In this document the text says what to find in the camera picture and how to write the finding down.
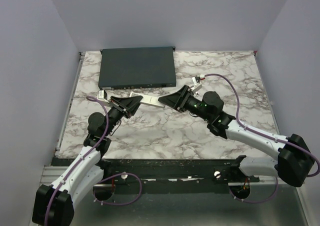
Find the white battery cover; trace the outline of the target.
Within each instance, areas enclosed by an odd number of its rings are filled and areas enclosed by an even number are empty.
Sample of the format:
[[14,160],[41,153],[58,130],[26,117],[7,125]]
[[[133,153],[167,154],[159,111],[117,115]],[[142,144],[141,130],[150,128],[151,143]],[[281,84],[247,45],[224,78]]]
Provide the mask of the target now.
[[162,108],[162,109],[165,107],[165,105],[163,103],[159,102],[158,98],[155,98],[155,97],[147,98],[145,101],[145,104],[148,106]]

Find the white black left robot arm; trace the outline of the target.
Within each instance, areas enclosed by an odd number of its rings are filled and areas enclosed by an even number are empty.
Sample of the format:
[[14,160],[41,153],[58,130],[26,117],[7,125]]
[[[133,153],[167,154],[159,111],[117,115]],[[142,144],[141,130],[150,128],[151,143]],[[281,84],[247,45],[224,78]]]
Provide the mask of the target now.
[[41,185],[36,191],[32,222],[40,226],[68,226],[71,224],[76,204],[96,183],[107,183],[111,171],[103,166],[102,157],[108,151],[109,135],[123,117],[132,117],[143,97],[111,97],[102,101],[87,96],[101,107],[109,104],[110,110],[93,113],[88,119],[88,135],[83,147],[70,166],[50,185]]

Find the white remote control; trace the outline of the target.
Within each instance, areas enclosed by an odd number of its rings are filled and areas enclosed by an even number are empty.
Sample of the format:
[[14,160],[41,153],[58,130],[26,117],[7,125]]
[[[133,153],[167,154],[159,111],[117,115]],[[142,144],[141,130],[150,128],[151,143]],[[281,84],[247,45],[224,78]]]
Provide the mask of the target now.
[[140,103],[142,105],[161,108],[161,109],[165,108],[165,105],[163,103],[159,102],[158,97],[150,96],[150,95],[142,94],[142,93],[136,93],[133,91],[130,92],[129,96],[130,97],[142,96],[142,99],[140,101]]

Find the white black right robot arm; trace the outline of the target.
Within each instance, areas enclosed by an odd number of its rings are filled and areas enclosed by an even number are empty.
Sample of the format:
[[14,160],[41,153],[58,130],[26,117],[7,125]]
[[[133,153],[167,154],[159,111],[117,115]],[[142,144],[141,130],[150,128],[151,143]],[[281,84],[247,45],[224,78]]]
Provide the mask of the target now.
[[247,176],[262,175],[279,177],[290,186],[301,187],[315,163],[301,136],[272,134],[238,122],[223,111],[224,102],[215,91],[206,92],[202,100],[198,100],[190,87],[184,85],[158,101],[178,112],[188,111],[200,117],[215,136],[244,143],[269,155],[266,159],[244,157],[230,169],[230,177],[236,182]]

